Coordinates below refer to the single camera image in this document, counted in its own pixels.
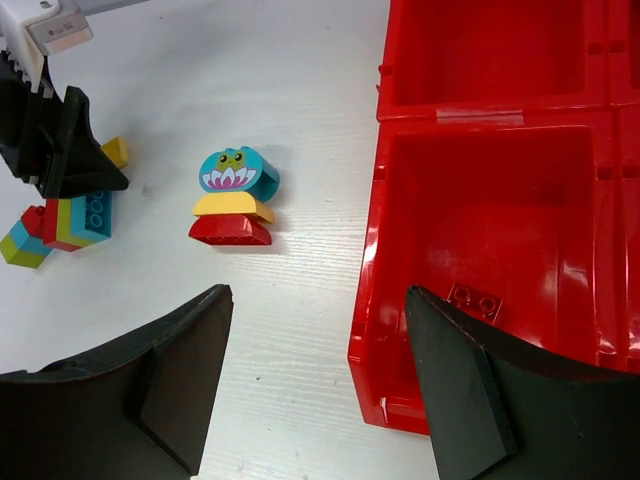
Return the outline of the red jagged lego brick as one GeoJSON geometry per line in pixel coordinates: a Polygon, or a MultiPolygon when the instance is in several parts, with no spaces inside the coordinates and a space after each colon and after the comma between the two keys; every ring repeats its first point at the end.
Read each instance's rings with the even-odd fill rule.
{"type": "Polygon", "coordinates": [[[459,282],[451,287],[447,301],[468,315],[488,323],[496,321],[502,306],[500,297],[459,282]]]}

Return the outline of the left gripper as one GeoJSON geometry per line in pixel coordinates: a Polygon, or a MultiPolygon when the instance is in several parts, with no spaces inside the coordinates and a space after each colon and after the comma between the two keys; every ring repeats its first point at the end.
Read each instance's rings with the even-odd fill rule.
{"type": "Polygon", "coordinates": [[[89,107],[80,88],[69,86],[61,101],[48,68],[34,85],[9,50],[1,51],[1,157],[15,178],[40,185],[43,198],[129,187],[95,139],[89,107]]]}

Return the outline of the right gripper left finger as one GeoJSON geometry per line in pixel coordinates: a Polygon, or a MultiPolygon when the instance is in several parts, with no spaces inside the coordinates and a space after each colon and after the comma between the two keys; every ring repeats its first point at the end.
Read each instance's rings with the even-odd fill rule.
{"type": "Polygon", "coordinates": [[[1,377],[5,479],[189,479],[199,473],[233,312],[213,286],[36,372],[1,377]]]}

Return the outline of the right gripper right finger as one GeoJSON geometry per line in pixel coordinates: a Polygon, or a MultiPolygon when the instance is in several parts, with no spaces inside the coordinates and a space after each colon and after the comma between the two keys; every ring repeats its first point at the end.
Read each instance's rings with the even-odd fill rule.
{"type": "Polygon", "coordinates": [[[413,286],[406,320],[443,479],[635,479],[639,378],[576,361],[413,286]]]}

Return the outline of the large blue lego brick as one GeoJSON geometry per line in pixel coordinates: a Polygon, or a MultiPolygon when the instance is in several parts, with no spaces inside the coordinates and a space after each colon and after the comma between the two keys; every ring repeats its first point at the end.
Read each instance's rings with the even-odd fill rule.
{"type": "Polygon", "coordinates": [[[112,234],[113,198],[111,192],[98,192],[71,200],[70,233],[93,243],[112,234]]]}

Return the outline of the red four-compartment tray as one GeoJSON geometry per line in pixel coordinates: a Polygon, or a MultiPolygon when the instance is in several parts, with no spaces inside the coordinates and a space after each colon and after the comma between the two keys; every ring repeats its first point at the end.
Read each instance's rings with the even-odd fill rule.
{"type": "Polygon", "coordinates": [[[404,315],[423,286],[639,369],[639,5],[394,1],[348,361],[365,422],[428,430],[404,315]]]}

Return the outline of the small green lego brick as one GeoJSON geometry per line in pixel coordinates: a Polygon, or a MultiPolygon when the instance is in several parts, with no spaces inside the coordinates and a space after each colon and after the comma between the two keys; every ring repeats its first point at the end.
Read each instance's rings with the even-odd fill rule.
{"type": "Polygon", "coordinates": [[[49,256],[36,255],[20,251],[13,243],[9,235],[1,240],[1,254],[7,264],[37,269],[49,256]]]}

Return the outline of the blue frog lego brick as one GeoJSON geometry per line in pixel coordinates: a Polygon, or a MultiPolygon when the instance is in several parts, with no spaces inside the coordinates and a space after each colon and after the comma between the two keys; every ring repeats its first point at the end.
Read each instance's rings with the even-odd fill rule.
{"type": "Polygon", "coordinates": [[[198,180],[207,193],[244,191],[260,202],[271,200],[280,187],[278,170],[248,146],[209,155],[199,169],[198,180]]]}

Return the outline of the yellow curved lego brick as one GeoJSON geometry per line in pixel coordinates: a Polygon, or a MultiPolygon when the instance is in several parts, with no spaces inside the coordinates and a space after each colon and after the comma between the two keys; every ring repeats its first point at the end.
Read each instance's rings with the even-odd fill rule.
{"type": "Polygon", "coordinates": [[[209,193],[198,200],[192,209],[194,216],[250,215],[261,222],[273,224],[274,212],[264,203],[244,191],[209,193]]]}

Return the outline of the small blue lego brick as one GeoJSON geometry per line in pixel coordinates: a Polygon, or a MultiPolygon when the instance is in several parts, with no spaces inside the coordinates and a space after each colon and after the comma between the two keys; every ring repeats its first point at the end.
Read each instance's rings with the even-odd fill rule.
{"type": "Polygon", "coordinates": [[[44,245],[42,239],[31,235],[21,220],[14,224],[8,235],[20,251],[43,256],[48,256],[52,251],[50,247],[44,245]]]}

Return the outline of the small red lego brick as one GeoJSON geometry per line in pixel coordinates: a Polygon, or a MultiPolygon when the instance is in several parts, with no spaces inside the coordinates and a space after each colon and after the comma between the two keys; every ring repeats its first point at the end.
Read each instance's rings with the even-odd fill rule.
{"type": "Polygon", "coordinates": [[[44,235],[45,206],[29,206],[21,215],[21,222],[27,233],[34,238],[42,239],[44,235]]]}

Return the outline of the large red lego brick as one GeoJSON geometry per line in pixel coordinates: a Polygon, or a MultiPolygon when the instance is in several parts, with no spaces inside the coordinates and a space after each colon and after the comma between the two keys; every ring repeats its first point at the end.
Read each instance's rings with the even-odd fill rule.
{"type": "Polygon", "coordinates": [[[63,250],[67,252],[73,252],[78,250],[79,247],[57,239],[57,226],[58,226],[58,203],[57,199],[47,199],[45,204],[44,214],[44,233],[43,244],[46,247],[63,250]]]}

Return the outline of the yellow lego plate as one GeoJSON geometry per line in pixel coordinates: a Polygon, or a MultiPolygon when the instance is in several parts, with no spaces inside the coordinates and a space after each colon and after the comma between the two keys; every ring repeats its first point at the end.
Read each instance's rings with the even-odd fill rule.
{"type": "Polygon", "coordinates": [[[119,169],[124,169],[129,165],[129,148],[123,136],[117,136],[103,144],[102,151],[119,169]]]}

